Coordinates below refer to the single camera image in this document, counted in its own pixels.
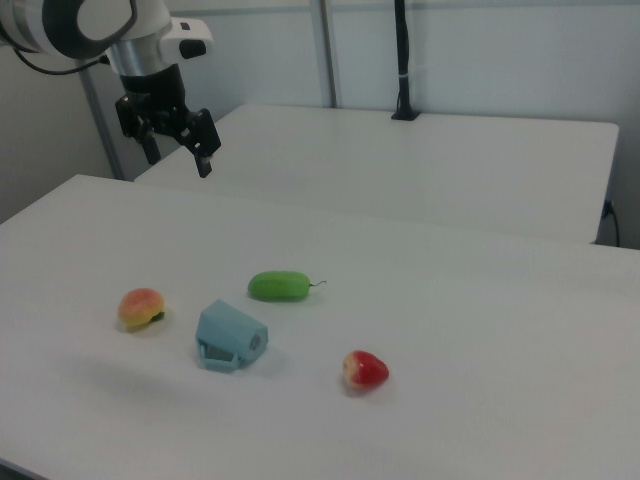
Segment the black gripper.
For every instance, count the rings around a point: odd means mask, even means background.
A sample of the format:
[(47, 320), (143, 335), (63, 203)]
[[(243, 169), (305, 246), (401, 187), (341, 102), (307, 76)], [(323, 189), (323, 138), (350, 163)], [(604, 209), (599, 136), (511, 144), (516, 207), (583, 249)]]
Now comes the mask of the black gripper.
[(147, 76), (121, 76), (125, 95), (116, 102), (122, 133), (142, 147), (149, 165), (161, 155), (154, 131), (170, 136), (194, 157), (200, 178), (212, 172), (211, 157), (221, 139), (207, 109), (190, 111), (180, 68), (174, 64)]

